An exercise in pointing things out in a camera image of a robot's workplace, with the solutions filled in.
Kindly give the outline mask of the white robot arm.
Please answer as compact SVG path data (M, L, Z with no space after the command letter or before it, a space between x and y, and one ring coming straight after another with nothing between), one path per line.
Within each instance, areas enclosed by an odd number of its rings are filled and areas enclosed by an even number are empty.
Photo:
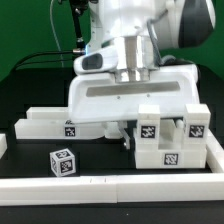
M203 43L215 28L212 0L99 0L89 7L95 35L74 61L68 95L74 124L114 125L129 146L126 124L142 105L177 118L199 103L197 67L160 51Z

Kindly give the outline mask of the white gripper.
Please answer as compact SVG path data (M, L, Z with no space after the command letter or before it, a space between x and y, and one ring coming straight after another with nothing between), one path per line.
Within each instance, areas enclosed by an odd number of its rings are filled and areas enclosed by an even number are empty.
M198 104L198 70L194 64L162 66L147 81L118 83L115 70L118 53L110 46L74 61L76 77L68 94L69 118L77 123L135 120L139 106L157 105L160 116L184 115L187 104ZM119 129L124 147L131 149L131 138Z

